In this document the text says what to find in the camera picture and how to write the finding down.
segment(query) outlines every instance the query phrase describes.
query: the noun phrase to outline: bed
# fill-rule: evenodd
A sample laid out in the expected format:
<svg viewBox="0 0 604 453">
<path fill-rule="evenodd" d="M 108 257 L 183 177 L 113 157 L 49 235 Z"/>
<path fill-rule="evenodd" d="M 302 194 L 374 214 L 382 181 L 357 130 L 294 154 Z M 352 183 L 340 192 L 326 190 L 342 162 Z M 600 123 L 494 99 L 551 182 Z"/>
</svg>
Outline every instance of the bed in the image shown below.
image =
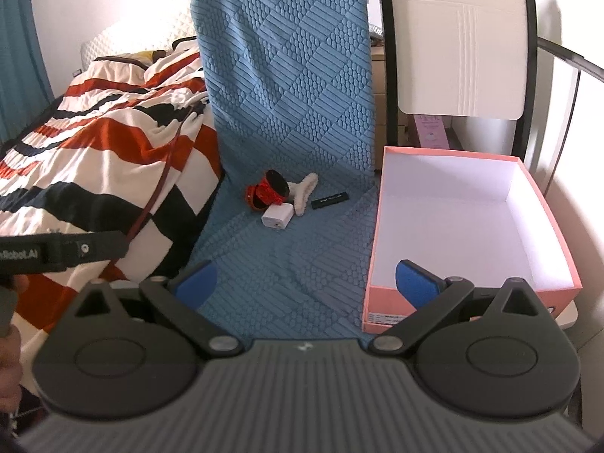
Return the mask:
<svg viewBox="0 0 604 453">
<path fill-rule="evenodd" d="M 84 284 L 174 277 L 220 183 L 190 13 L 148 24 L 119 22 L 84 43 L 85 71 L 3 152 L 0 236 L 119 230 L 130 240 L 119 261 L 30 277 L 14 316 L 30 390 L 29 361 Z"/>
</svg>

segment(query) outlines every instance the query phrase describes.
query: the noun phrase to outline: blue gripper pad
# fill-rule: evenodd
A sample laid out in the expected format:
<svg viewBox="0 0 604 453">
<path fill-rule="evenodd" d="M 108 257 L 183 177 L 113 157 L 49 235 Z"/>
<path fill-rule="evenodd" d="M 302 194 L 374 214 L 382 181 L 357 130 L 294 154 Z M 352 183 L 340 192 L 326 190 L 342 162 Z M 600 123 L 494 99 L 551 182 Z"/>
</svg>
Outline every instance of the blue gripper pad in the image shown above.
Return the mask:
<svg viewBox="0 0 604 453">
<path fill-rule="evenodd" d="M 218 271 L 209 260 L 188 267 L 170 281 L 168 289 L 180 302 L 197 311 L 216 289 Z"/>
<path fill-rule="evenodd" d="M 436 281 L 401 261 L 396 266 L 396 289 L 416 310 L 427 305 L 440 294 Z"/>
</svg>

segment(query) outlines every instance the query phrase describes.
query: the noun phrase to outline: chair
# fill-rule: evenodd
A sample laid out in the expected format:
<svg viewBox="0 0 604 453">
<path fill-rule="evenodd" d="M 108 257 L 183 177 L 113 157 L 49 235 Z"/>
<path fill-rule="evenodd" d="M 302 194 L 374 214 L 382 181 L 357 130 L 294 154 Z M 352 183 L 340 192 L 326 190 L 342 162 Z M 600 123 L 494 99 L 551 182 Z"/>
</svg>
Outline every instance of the chair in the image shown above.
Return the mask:
<svg viewBox="0 0 604 453">
<path fill-rule="evenodd" d="M 361 332 L 377 212 L 366 0 L 193 0 L 226 176 L 190 264 L 212 259 L 208 319 L 250 338 Z M 244 202 L 267 169 L 350 200 L 264 227 Z"/>
<path fill-rule="evenodd" d="M 535 102 L 535 0 L 381 0 L 387 69 L 387 143 L 408 114 L 516 121 L 524 159 Z"/>
</svg>

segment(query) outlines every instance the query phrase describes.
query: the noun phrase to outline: metal bar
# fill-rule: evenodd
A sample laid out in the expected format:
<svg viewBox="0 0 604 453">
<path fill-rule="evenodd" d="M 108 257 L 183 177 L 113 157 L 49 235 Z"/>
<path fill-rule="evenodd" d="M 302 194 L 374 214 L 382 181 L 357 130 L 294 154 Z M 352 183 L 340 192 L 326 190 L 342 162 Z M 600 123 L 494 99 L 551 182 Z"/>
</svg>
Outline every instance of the metal bar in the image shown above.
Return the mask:
<svg viewBox="0 0 604 453">
<path fill-rule="evenodd" d="M 558 59 L 563 60 L 563 62 L 569 64 L 573 68 L 583 71 L 596 78 L 596 80 L 600 80 L 602 83 L 604 83 L 604 69 L 594 65 L 594 63 L 589 62 L 580 54 L 575 53 L 575 51 L 570 51 L 570 49 L 563 48 L 562 46 L 553 43 L 552 41 L 548 41 L 547 39 L 543 39 L 542 37 L 537 38 L 537 46 Z"/>
<path fill-rule="evenodd" d="M 550 187 L 552 186 L 552 182 L 554 181 L 554 176 L 556 175 L 556 170 L 558 169 L 558 163 L 560 163 L 560 158 L 562 158 L 562 152 L 564 151 L 564 146 L 566 145 L 567 138 L 569 137 L 569 131 L 571 123 L 573 122 L 573 114 L 575 113 L 575 104 L 577 103 L 577 96 L 579 95 L 579 84 L 581 83 L 581 70 L 575 71 L 577 74 L 575 79 L 575 92 L 573 93 L 573 99 L 570 104 L 569 115 L 567 117 L 566 127 L 564 128 L 564 132 L 561 135 L 561 138 L 558 140 L 558 144 L 556 146 L 556 161 L 554 163 L 554 167 L 552 168 L 552 172 L 550 173 L 550 179 L 547 183 L 545 190 L 543 191 L 543 195 L 547 196 L 547 193 L 550 191 Z"/>
</svg>

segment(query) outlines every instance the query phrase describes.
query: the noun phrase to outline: pink product box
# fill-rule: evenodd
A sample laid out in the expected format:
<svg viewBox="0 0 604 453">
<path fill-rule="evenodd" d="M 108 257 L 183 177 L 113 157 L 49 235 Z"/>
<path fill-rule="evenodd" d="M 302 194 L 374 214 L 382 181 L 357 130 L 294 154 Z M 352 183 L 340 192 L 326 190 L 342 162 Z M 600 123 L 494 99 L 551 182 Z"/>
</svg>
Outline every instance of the pink product box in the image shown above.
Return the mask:
<svg viewBox="0 0 604 453">
<path fill-rule="evenodd" d="M 387 146 L 362 316 L 381 333 L 415 311 L 397 291 L 398 262 L 477 287 L 522 277 L 558 316 L 581 280 L 543 195 L 516 157 Z"/>
</svg>

